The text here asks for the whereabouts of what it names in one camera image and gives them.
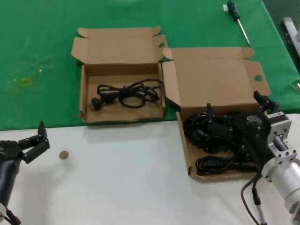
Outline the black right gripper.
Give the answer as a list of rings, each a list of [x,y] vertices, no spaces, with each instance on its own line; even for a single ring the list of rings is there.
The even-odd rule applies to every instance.
[[[266,95],[254,91],[254,99],[259,110],[233,111],[230,115],[219,116],[210,103],[207,104],[207,129],[223,139],[231,139],[243,145],[252,161],[262,169],[268,157],[267,136],[270,131],[267,125],[266,112],[277,113],[279,103]]]

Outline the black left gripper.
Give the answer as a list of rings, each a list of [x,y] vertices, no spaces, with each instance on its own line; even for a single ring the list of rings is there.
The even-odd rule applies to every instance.
[[[19,165],[23,159],[27,164],[35,160],[50,148],[47,132],[43,121],[40,121],[37,135],[20,141],[0,142],[0,164],[15,163]]]

